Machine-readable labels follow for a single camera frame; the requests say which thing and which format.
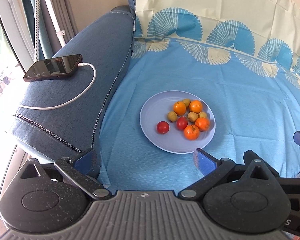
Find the large orange mandarin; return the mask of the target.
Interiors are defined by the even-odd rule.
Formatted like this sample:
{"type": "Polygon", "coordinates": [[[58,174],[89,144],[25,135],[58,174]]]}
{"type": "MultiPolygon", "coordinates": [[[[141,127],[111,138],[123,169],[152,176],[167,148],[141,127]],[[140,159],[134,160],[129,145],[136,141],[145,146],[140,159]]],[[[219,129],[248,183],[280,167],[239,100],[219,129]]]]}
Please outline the large orange mandarin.
{"type": "Polygon", "coordinates": [[[195,125],[201,132],[206,132],[210,128],[210,120],[208,118],[198,118],[195,121],[195,125]]]}

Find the orange mandarin with stem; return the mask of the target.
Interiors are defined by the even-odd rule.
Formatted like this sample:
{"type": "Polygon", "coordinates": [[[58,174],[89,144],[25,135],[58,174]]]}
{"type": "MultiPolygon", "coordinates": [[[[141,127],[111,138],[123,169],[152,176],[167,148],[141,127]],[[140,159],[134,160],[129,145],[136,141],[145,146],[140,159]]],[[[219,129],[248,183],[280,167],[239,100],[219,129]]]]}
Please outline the orange mandarin with stem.
{"type": "Polygon", "coordinates": [[[199,138],[200,130],[196,125],[188,125],[184,129],[184,137],[187,140],[196,140],[199,138]]]}

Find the blue denim sofa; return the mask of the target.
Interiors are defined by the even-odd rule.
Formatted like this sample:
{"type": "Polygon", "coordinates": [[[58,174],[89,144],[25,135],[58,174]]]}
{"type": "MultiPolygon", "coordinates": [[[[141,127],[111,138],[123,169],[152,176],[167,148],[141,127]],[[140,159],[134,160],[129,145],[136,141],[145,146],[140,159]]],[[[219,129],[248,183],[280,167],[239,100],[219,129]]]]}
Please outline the blue denim sofa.
{"type": "Polygon", "coordinates": [[[128,70],[134,47],[131,5],[115,7],[72,38],[57,56],[81,54],[71,77],[29,83],[12,115],[12,135],[28,154],[57,160],[93,148],[106,109],[128,70]]]}

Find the light purple plate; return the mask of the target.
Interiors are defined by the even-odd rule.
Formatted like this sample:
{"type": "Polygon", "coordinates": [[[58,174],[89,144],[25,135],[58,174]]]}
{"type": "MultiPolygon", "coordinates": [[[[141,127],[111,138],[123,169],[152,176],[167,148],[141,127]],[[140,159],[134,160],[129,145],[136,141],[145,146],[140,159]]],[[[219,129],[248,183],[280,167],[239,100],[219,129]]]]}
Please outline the light purple plate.
{"type": "Polygon", "coordinates": [[[153,145],[174,154],[204,148],[216,131],[210,107],[199,97],[179,90],[150,97],[141,108],[140,126],[153,145]]]}

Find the small red tomato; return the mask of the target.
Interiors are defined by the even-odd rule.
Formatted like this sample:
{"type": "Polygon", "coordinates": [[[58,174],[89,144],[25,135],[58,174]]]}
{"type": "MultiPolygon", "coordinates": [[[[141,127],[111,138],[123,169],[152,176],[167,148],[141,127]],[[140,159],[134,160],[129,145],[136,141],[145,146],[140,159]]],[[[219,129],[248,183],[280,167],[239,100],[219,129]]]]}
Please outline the small red tomato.
{"type": "Polygon", "coordinates": [[[170,126],[165,121],[160,121],[157,124],[157,132],[159,134],[166,134],[170,130],[170,126]]]}

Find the black smartphone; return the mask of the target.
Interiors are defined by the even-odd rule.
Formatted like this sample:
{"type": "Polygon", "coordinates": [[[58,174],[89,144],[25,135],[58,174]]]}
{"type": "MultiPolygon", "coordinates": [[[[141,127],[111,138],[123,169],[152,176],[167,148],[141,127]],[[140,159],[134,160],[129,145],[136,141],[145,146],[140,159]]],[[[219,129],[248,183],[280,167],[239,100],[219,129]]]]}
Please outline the black smartphone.
{"type": "Polygon", "coordinates": [[[33,82],[70,77],[77,71],[81,61],[81,54],[40,60],[27,70],[23,80],[25,82],[33,82]]]}

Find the small orange kumquat front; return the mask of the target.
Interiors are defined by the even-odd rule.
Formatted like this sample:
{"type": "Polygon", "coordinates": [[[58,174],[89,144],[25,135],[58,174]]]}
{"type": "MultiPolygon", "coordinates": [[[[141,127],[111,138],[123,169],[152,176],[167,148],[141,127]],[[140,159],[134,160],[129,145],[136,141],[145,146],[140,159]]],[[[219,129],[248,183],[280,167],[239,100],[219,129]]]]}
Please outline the small orange kumquat front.
{"type": "Polygon", "coordinates": [[[202,102],[199,100],[193,100],[189,104],[189,111],[194,113],[200,113],[203,110],[202,102]]]}

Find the yellow-brown longan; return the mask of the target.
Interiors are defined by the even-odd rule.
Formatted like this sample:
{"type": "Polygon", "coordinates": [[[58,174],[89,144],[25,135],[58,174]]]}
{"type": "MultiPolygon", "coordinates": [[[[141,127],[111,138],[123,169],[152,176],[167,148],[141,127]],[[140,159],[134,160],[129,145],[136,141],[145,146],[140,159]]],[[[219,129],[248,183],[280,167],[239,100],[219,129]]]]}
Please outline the yellow-brown longan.
{"type": "Polygon", "coordinates": [[[184,103],[184,105],[186,106],[186,108],[189,107],[191,100],[190,99],[183,99],[182,102],[184,103]]]}
{"type": "Polygon", "coordinates": [[[195,123],[198,118],[199,118],[199,115],[195,112],[189,112],[188,115],[187,115],[187,119],[191,123],[195,123]]]}
{"type": "Polygon", "coordinates": [[[167,114],[167,118],[168,118],[168,120],[170,120],[170,122],[176,122],[178,120],[178,115],[174,111],[170,111],[167,114]]]}
{"type": "Polygon", "coordinates": [[[207,113],[206,112],[200,112],[200,113],[198,113],[198,116],[200,118],[207,118],[207,113]]]}

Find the grey curtain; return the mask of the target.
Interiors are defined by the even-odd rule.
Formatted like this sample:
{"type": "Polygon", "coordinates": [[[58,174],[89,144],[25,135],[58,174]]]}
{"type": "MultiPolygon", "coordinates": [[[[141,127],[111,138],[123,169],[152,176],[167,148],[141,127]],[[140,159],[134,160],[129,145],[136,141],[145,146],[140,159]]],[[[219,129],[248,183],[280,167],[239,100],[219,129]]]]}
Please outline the grey curtain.
{"type": "Polygon", "coordinates": [[[78,34],[70,0],[45,0],[56,36],[64,47],[78,34]]]}

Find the small orange kumquat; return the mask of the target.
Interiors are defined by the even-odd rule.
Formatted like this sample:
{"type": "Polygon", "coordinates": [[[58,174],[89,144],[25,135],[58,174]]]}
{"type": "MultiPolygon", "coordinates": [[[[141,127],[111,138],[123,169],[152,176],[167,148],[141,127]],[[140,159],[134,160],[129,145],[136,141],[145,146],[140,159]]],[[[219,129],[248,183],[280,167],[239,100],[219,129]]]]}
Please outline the small orange kumquat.
{"type": "Polygon", "coordinates": [[[189,104],[189,111],[194,113],[200,113],[203,110],[202,102],[199,100],[193,100],[189,104]]]}
{"type": "Polygon", "coordinates": [[[177,116],[182,116],[186,113],[187,107],[182,101],[177,101],[173,105],[173,111],[177,114],[177,116]]]}

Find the large red tomato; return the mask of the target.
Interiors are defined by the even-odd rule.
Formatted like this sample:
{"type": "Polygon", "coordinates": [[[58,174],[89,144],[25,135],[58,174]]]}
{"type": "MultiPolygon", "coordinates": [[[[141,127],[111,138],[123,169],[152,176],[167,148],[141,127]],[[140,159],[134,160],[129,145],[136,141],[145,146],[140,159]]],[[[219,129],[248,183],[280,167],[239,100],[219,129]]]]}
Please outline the large red tomato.
{"type": "Polygon", "coordinates": [[[188,126],[188,120],[186,117],[181,116],[176,121],[176,127],[178,130],[183,131],[188,126]]]}

